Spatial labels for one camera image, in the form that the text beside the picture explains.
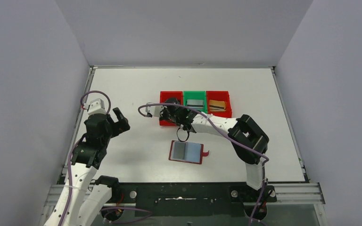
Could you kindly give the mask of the gold VIP card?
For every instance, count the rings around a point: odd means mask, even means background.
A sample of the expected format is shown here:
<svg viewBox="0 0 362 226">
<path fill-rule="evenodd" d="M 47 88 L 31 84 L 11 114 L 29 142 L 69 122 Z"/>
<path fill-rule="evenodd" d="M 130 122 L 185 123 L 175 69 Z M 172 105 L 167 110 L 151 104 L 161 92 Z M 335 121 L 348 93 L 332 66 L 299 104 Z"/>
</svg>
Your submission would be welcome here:
<svg viewBox="0 0 362 226">
<path fill-rule="evenodd" d="M 209 107 L 210 108 L 225 109 L 226 108 L 226 103 L 224 101 L 209 100 Z"/>
</svg>

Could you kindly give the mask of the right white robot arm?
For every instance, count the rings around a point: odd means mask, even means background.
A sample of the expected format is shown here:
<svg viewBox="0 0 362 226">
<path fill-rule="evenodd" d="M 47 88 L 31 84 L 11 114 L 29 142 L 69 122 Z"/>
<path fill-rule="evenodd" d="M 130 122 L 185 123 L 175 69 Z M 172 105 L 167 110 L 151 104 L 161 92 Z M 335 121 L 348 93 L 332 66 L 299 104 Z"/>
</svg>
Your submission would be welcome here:
<svg viewBox="0 0 362 226">
<path fill-rule="evenodd" d="M 182 107 L 171 98 L 163 105 L 152 107 L 151 114 L 161 120 L 174 123 L 188 133 L 205 133 L 228 139 L 236 155 L 245 163 L 247 172 L 247 197 L 253 201 L 265 195 L 264 165 L 269 158 L 269 137 L 247 114 L 237 118 L 225 118 L 206 114 L 191 107 Z"/>
</svg>

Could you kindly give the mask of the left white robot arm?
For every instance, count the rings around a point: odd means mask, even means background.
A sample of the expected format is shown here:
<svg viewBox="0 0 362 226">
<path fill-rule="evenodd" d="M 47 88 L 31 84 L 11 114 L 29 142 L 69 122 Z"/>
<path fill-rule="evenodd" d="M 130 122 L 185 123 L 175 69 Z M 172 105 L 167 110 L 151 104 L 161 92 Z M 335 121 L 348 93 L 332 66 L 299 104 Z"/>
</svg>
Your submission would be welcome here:
<svg viewBox="0 0 362 226">
<path fill-rule="evenodd" d="M 110 140 L 130 130 L 121 110 L 113 112 L 117 121 L 108 113 L 90 113 L 84 122 L 86 132 L 69 154 L 67 181 L 46 226 L 89 226 L 107 201 L 121 198 L 118 178 L 94 178 Z"/>
</svg>

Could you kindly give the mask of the red leather card holder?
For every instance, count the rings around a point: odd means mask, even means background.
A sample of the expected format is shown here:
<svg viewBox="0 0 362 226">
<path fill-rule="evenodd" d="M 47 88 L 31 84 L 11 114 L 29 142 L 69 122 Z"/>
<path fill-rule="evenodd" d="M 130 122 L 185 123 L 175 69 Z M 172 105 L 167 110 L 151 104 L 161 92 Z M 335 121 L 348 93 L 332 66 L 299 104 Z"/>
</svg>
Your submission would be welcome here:
<svg viewBox="0 0 362 226">
<path fill-rule="evenodd" d="M 192 164 L 202 164 L 203 158 L 209 155 L 210 151 L 204 151 L 204 145 L 192 142 L 171 142 L 168 160 Z"/>
</svg>

